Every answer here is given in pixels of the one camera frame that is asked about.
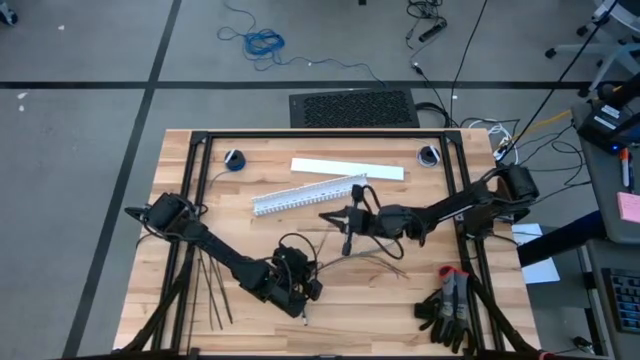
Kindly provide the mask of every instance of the blue tape roll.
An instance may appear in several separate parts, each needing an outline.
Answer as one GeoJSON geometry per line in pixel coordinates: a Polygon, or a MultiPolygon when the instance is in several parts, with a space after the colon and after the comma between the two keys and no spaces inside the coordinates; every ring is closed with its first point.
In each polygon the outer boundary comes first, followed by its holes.
{"type": "Polygon", "coordinates": [[[233,149],[225,154],[224,164],[230,171],[240,171],[246,165],[247,160],[240,150],[233,149]]]}

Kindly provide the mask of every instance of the black metal frame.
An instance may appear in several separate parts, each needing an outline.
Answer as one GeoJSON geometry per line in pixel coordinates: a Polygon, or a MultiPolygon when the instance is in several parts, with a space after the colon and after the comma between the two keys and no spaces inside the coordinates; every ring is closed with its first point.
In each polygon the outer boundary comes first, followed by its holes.
{"type": "MultiPolygon", "coordinates": [[[[339,131],[339,130],[318,130],[318,131],[292,131],[292,130],[282,130],[282,131],[224,131],[224,132],[207,132],[207,131],[196,131],[191,135],[191,140],[189,143],[189,152],[187,154],[187,162],[185,165],[185,171],[183,176],[183,183],[181,187],[181,195],[187,197],[189,194],[189,188],[191,183],[191,178],[193,175],[193,166],[196,156],[196,150],[199,144],[204,143],[205,148],[203,151],[203,159],[200,169],[200,174],[198,178],[197,190],[195,194],[195,202],[197,208],[202,205],[202,201],[204,199],[204,191],[205,185],[207,181],[207,173],[209,169],[209,160],[211,158],[211,150],[213,148],[213,141],[216,138],[426,138],[426,139],[436,139],[440,143],[443,166],[445,169],[445,178],[447,182],[447,189],[449,195],[453,195],[456,193],[456,181],[453,174],[453,166],[452,159],[449,151],[449,145],[453,144],[456,157],[458,160],[458,166],[460,169],[460,175],[463,187],[467,187],[470,183],[469,170],[467,168],[467,162],[464,154],[463,141],[462,136],[457,130],[445,130],[445,131],[415,131],[415,130],[406,130],[406,131],[384,131],[384,130],[353,130],[353,131],[339,131]]],[[[456,238],[458,244],[458,251],[460,254],[460,263],[462,266],[462,270],[474,273],[473,266],[471,264],[471,259],[469,256],[469,250],[467,248],[467,237],[466,234],[463,233],[461,227],[461,217],[456,217],[454,219],[455,228],[456,228],[456,238]]],[[[477,251],[477,261],[480,269],[480,277],[484,286],[487,288],[487,291],[491,295],[493,295],[493,289],[491,286],[491,277],[489,273],[489,266],[487,263],[486,252],[484,249],[484,244],[482,240],[476,240],[474,242],[476,251],[477,251]]],[[[187,248],[187,253],[185,255],[185,261],[189,261],[189,259],[193,259],[195,249],[193,246],[187,248]]],[[[178,260],[179,253],[179,244],[172,244],[169,249],[169,256],[167,259],[167,265],[165,269],[165,275],[162,286],[162,295],[164,296],[172,283],[172,279],[174,277],[176,263],[178,260]]],[[[175,322],[172,332],[171,338],[171,346],[170,349],[173,351],[179,351],[180,348],[180,340],[182,337],[182,330],[184,325],[184,317],[186,310],[186,301],[187,301],[187,293],[189,289],[189,283],[187,282],[185,288],[180,293],[178,298],[178,309],[175,315],[175,322]]],[[[475,296],[471,296],[469,298],[469,312],[471,318],[471,325],[473,329],[474,337],[477,341],[478,349],[485,349],[485,343],[482,332],[482,324],[479,317],[478,312],[478,304],[475,296]]],[[[163,320],[160,326],[156,329],[154,333],[154,337],[152,340],[152,350],[160,349],[162,343],[162,337],[164,332],[164,324],[163,320]]],[[[498,330],[495,322],[492,320],[491,322],[491,332],[494,339],[494,345],[497,350],[504,350],[504,340],[502,334],[498,330]]],[[[218,356],[206,356],[206,358],[218,358],[218,356]]],[[[241,356],[240,358],[246,359],[258,359],[258,358],[268,358],[264,356],[241,356]]],[[[294,358],[308,358],[308,357],[288,357],[289,359],[294,358]]],[[[411,358],[411,356],[393,356],[393,357],[383,357],[385,359],[391,358],[411,358]]],[[[433,359],[459,359],[459,356],[438,356],[438,357],[428,357],[433,359]]]]}

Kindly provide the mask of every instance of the wooden tabletop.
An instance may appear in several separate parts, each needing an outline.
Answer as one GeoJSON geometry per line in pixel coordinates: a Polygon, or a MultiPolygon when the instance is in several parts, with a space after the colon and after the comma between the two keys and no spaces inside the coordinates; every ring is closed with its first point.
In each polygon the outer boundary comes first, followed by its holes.
{"type": "MultiPolygon", "coordinates": [[[[493,167],[491,147],[486,131],[465,129],[461,132],[473,181],[493,167]]],[[[150,203],[163,192],[180,192],[190,134],[191,131],[188,130],[167,131],[150,203]]],[[[381,203],[430,205],[448,194],[442,165],[425,168],[416,161],[416,152],[425,142],[439,147],[436,140],[409,138],[215,139],[209,179],[225,170],[222,160],[230,149],[241,150],[248,163],[242,171],[221,175],[207,188],[204,203],[210,210],[203,215],[202,222],[238,252],[253,258],[270,256],[283,234],[299,232],[307,236],[316,249],[323,244],[319,261],[327,263],[341,257],[344,235],[320,219],[318,213],[342,209],[350,204],[349,197],[260,217],[253,215],[251,199],[338,177],[291,172],[291,159],[301,157],[402,166],[405,171],[404,181],[368,180],[378,193],[381,203]]],[[[201,151],[196,156],[191,189],[195,189],[197,182],[201,151]]],[[[455,159],[453,167],[456,179],[459,180],[455,159]]],[[[512,236],[505,227],[498,227],[496,232],[512,236]]],[[[429,331],[418,330],[421,321],[413,317],[413,304],[423,301],[440,287],[436,276],[440,266],[460,266],[453,222],[450,220],[441,223],[428,235],[426,245],[422,248],[415,241],[401,241],[406,252],[404,259],[395,261],[384,254],[381,256],[404,271],[405,277],[360,259],[343,261],[322,270],[319,280],[324,284],[324,289],[320,299],[310,301],[306,307],[308,326],[304,326],[301,318],[292,319],[274,305],[256,300],[240,289],[230,272],[223,268],[222,277],[233,324],[226,315],[217,282],[213,281],[214,297],[224,329],[220,329],[215,314],[212,314],[212,330],[208,288],[204,272],[196,260],[183,331],[183,351],[192,329],[190,346],[199,347],[203,354],[450,355],[450,349],[430,343],[429,331]]],[[[311,256],[308,245],[303,241],[290,238],[286,243],[311,256]]],[[[366,237],[356,237],[353,251],[372,249],[375,246],[366,237]]],[[[140,244],[114,348],[126,345],[155,309],[168,248],[167,242],[157,238],[146,238],[140,244]]],[[[486,240],[486,250],[496,302],[524,338],[531,345],[539,347],[515,246],[505,240],[489,238],[486,240]]],[[[208,257],[205,258],[204,266],[208,276],[208,257]]],[[[478,304],[484,313],[481,302],[478,301],[478,304]]],[[[172,317],[170,313],[168,326],[172,326],[172,317]]],[[[485,316],[482,316],[482,320],[486,345],[492,348],[489,322],[485,316]]],[[[165,331],[165,347],[170,333],[170,330],[165,331]]]]}

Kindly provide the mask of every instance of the tape roll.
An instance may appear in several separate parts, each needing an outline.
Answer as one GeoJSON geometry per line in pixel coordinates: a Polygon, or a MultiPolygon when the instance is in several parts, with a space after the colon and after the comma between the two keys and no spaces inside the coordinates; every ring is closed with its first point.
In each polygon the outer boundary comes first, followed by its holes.
{"type": "Polygon", "coordinates": [[[440,163],[440,152],[434,146],[425,146],[418,152],[418,162],[426,167],[434,167],[440,163]]]}
{"type": "Polygon", "coordinates": [[[246,163],[247,160],[240,150],[233,149],[224,156],[224,164],[230,171],[240,171],[246,163]]]}

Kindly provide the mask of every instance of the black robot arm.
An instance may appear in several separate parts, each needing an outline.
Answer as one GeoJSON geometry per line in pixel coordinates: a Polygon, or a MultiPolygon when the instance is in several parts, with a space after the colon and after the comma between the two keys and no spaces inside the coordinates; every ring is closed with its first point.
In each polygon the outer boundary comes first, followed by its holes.
{"type": "Polygon", "coordinates": [[[302,313],[308,299],[320,296],[322,284],[312,277],[315,261],[308,261],[302,251],[280,245],[269,257],[272,264],[241,255],[211,233],[196,216],[193,204],[179,195],[164,193],[151,207],[125,211],[158,237],[202,249],[228,267],[241,288],[291,317],[302,313]]]}
{"type": "Polygon", "coordinates": [[[369,185],[355,185],[352,190],[353,205],[335,212],[322,213],[319,216],[334,224],[347,235],[343,255],[351,249],[353,234],[382,237],[398,240],[406,236],[417,240],[423,246],[428,233],[436,226],[456,215],[461,215],[464,231],[471,235],[480,235],[493,228],[497,217],[517,221],[529,213],[529,206],[538,197],[538,189],[527,168],[510,165],[495,168],[463,191],[441,200],[428,207],[408,207],[402,205],[379,206],[375,191],[369,185]],[[496,191],[490,191],[488,182],[497,178],[496,191]],[[364,190],[371,191],[379,207],[373,214],[371,206],[364,198],[364,190]],[[363,202],[365,209],[359,209],[363,202]]]}

